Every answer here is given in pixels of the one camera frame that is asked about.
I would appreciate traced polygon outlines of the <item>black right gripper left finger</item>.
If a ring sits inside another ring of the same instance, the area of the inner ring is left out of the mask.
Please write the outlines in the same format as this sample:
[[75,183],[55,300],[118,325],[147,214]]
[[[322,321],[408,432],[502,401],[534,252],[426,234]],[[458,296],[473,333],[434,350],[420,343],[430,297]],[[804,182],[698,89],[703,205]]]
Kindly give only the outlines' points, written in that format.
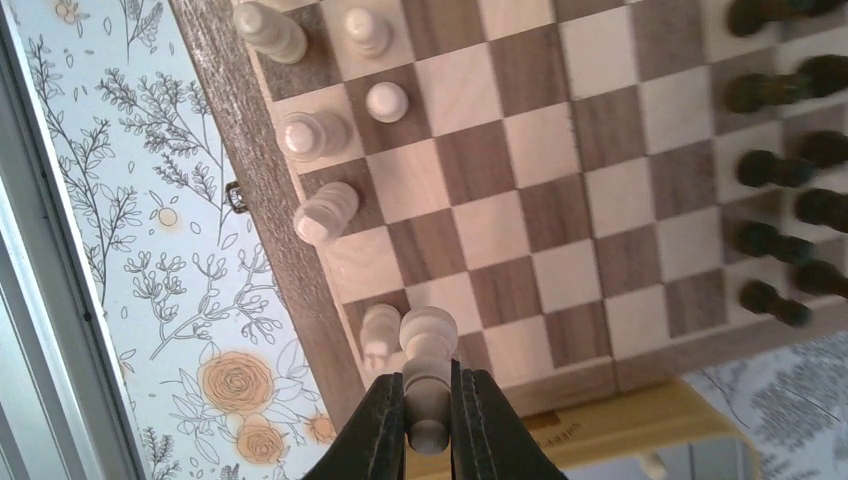
[[403,377],[378,376],[327,452],[304,480],[405,477]]

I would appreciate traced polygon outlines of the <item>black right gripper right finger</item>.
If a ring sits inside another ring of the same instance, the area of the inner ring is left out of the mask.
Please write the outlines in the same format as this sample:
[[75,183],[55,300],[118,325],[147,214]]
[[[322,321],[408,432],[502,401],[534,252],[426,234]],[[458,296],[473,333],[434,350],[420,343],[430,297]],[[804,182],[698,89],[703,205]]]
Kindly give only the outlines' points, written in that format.
[[453,479],[563,479],[483,369],[451,362],[450,454]]

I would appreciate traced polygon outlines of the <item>white piece gripped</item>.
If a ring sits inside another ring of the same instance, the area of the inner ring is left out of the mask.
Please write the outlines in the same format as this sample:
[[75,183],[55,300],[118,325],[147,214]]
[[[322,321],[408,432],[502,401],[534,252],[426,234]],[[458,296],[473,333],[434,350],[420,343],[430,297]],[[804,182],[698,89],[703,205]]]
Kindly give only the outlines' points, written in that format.
[[304,201],[293,217],[293,227],[304,242],[319,246],[337,239],[359,208],[359,196],[344,182],[322,186]]

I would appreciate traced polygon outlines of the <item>white pawn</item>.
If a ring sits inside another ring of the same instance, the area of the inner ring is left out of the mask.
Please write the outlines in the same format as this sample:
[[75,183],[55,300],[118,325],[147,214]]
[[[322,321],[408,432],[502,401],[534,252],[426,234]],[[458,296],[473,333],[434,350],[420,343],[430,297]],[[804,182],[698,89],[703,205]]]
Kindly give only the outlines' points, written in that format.
[[422,455],[438,455],[450,439],[451,362],[458,329],[447,311],[425,306],[402,318],[400,346],[405,430],[410,447]]

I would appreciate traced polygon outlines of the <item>white king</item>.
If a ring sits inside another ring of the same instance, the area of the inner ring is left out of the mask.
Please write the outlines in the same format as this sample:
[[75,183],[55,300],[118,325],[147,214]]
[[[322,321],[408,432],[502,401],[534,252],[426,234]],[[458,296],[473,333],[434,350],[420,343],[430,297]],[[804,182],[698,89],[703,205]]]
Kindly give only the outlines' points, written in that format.
[[278,144],[286,157],[312,162],[342,152],[350,138],[343,119],[330,111],[293,112],[276,128]]

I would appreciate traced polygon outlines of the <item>white piece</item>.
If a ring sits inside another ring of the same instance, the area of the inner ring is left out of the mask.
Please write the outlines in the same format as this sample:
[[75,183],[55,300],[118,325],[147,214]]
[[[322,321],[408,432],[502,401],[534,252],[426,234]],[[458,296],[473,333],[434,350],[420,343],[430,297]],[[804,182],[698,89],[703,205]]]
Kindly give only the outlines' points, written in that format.
[[376,304],[365,312],[359,340],[367,371],[382,370],[400,349],[400,323],[400,312],[389,304]]

